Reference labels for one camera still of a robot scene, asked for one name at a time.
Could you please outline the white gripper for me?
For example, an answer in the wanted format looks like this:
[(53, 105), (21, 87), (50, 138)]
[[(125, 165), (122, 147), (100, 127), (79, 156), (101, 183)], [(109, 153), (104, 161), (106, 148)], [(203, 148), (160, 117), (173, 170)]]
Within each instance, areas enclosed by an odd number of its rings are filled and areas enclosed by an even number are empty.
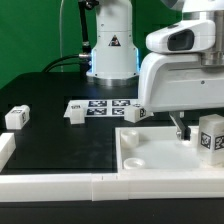
[(215, 37), (213, 21), (183, 20), (146, 38), (151, 52), (141, 64), (138, 100), (150, 112), (171, 111), (179, 140), (191, 134), (180, 111), (224, 107), (224, 65), (202, 64)]

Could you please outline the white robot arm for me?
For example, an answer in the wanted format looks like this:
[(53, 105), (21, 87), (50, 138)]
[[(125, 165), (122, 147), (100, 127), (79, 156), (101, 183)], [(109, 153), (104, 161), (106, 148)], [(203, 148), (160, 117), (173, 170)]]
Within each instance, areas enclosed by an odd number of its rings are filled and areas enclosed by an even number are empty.
[(108, 86), (139, 78), (138, 103), (167, 112), (177, 136), (190, 137), (180, 113), (224, 107), (224, 0), (161, 0), (182, 20), (149, 34), (140, 59), (132, 40), (130, 0), (98, 0), (97, 44), (87, 77)]

